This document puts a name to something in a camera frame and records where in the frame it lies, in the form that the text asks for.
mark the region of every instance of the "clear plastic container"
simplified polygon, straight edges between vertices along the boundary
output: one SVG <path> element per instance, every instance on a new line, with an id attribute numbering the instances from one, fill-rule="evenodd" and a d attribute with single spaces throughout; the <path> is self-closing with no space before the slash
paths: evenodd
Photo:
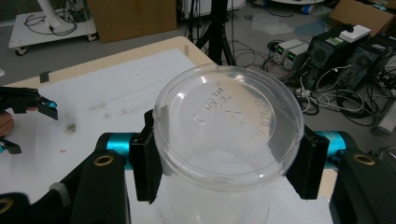
<path id="1" fill-rule="evenodd" d="M 287 87 L 261 70 L 195 67 L 163 89 L 153 117 L 166 223 L 265 223 L 304 134 Z"/>

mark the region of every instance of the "white cart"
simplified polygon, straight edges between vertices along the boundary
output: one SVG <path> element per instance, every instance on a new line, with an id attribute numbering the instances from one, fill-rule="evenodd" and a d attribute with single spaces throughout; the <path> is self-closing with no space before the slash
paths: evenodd
<path id="1" fill-rule="evenodd" d="M 81 10 L 77 21 L 68 9 L 53 10 L 49 0 L 37 0 L 43 11 L 21 14 L 15 20 L 9 47 L 18 56 L 26 53 L 28 46 L 85 35 L 89 41 L 96 39 L 93 19 Z"/>

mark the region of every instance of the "wheel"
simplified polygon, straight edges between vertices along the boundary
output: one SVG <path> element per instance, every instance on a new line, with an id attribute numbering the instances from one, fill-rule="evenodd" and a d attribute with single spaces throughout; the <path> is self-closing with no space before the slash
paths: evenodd
<path id="1" fill-rule="evenodd" d="M 14 49 L 15 54 L 18 56 L 22 56 L 23 54 L 26 53 L 27 49 L 25 47 L 20 47 L 20 48 L 16 48 Z"/>
<path id="2" fill-rule="evenodd" d="M 91 35 L 87 35 L 87 39 L 88 41 L 92 42 L 93 40 L 95 40 L 97 38 L 96 33 L 95 34 L 91 34 Z"/>

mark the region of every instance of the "tripod stand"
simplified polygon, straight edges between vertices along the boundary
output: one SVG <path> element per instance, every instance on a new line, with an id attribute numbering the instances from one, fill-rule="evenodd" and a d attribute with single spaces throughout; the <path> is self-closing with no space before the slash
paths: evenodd
<path id="1" fill-rule="evenodd" d="M 228 65 L 236 65 L 235 59 L 231 54 L 228 45 L 227 35 L 225 34 L 225 22 L 227 19 L 228 0 L 212 0 L 210 11 L 210 24 L 204 35 L 196 42 L 195 46 L 201 49 L 209 41 L 208 56 L 213 62 L 222 64 L 221 53 Z"/>

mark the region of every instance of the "white device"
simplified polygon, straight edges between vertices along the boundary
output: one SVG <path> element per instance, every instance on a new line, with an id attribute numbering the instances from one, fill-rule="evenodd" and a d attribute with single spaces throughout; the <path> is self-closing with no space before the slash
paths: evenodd
<path id="1" fill-rule="evenodd" d="M 353 27 L 353 32 L 343 31 L 339 35 L 339 37 L 345 40 L 348 43 L 353 43 L 357 40 L 360 40 L 370 34 L 371 30 L 360 25 L 356 25 Z"/>
<path id="2" fill-rule="evenodd" d="M 396 127 L 396 102 L 393 102 L 392 106 L 388 110 L 387 114 L 376 126 L 376 129 L 381 133 L 390 134 Z"/>
<path id="3" fill-rule="evenodd" d="M 283 62 L 283 67 L 286 70 L 291 71 L 301 66 L 305 60 L 308 48 L 308 44 L 302 44 L 290 49 L 288 55 L 286 55 L 285 62 Z"/>
<path id="4" fill-rule="evenodd" d="M 295 48 L 302 44 L 303 42 L 298 39 L 292 39 L 278 44 L 273 58 L 274 62 L 277 64 L 282 64 L 285 61 L 286 55 L 289 53 L 289 49 Z"/>

